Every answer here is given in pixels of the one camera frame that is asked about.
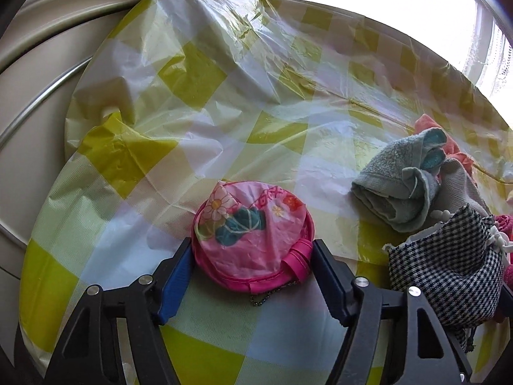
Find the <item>plastic tablecloth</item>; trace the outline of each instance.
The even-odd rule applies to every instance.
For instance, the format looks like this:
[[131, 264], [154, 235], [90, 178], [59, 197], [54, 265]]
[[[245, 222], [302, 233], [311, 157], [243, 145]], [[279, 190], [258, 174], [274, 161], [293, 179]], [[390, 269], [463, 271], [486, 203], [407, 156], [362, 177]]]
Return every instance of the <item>plastic tablecloth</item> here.
[[[25, 343], [42, 371], [88, 285], [123, 287], [171, 257], [218, 180], [277, 184], [358, 275], [388, 283], [405, 236], [354, 199], [351, 180], [423, 113], [475, 158], [494, 213], [511, 212], [513, 133], [455, 68], [355, 13], [293, 0], [142, 0], [76, 87], [68, 162], [35, 224], [21, 278]], [[383, 323], [369, 384], [384, 361]], [[135, 373], [119, 322], [129, 383]], [[197, 269], [162, 334], [183, 385], [323, 384], [345, 329], [313, 277], [261, 307]], [[509, 325], [479, 327], [482, 378]]]

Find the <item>houndstooth pouch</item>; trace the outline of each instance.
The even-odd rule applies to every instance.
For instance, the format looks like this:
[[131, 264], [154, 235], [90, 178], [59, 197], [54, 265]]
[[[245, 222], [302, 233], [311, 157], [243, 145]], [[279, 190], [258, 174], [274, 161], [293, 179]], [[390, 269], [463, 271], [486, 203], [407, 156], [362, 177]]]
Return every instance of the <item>houndstooth pouch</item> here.
[[463, 348], [463, 329], [491, 319], [499, 301], [501, 255], [485, 247], [493, 224], [494, 216], [482, 218], [467, 205], [435, 233], [389, 249], [392, 289], [420, 288]]

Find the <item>round pink coin purse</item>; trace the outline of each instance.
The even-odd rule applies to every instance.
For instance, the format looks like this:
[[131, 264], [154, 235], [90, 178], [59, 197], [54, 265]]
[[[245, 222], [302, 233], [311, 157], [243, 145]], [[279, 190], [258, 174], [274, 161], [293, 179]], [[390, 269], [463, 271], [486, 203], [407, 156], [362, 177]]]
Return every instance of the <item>round pink coin purse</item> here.
[[233, 291], [268, 293], [310, 273], [314, 223], [305, 204], [276, 185], [218, 182], [191, 238], [197, 265]]

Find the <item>silver pin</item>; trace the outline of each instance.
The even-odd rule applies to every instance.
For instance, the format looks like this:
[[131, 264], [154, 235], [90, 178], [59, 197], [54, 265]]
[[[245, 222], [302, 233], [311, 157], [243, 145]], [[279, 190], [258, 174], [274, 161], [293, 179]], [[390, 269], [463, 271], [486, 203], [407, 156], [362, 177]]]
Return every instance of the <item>silver pin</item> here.
[[91, 285], [89, 288], [87, 288], [87, 294], [88, 295], [96, 295], [99, 293], [99, 286], [98, 285]]
[[142, 275], [139, 277], [139, 284], [141, 285], [148, 285], [151, 284], [153, 281], [153, 276], [151, 275]]
[[421, 291], [417, 287], [409, 287], [408, 293], [414, 297], [418, 297], [421, 294]]
[[361, 288], [368, 287], [369, 286], [369, 280], [364, 277], [357, 277], [355, 279], [355, 284], [358, 285]]

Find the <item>drawstring bag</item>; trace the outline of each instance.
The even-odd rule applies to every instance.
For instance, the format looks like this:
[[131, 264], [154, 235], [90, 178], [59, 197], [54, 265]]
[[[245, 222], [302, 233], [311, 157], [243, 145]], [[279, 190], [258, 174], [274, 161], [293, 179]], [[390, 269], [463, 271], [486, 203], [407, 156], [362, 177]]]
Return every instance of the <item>drawstring bag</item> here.
[[388, 247], [392, 289], [420, 288], [440, 323], [466, 348], [465, 329], [493, 317], [504, 266], [496, 247], [494, 216], [461, 207], [434, 233]]
[[233, 291], [263, 294], [310, 273], [314, 223], [305, 204], [276, 185], [218, 182], [191, 238], [198, 266]]

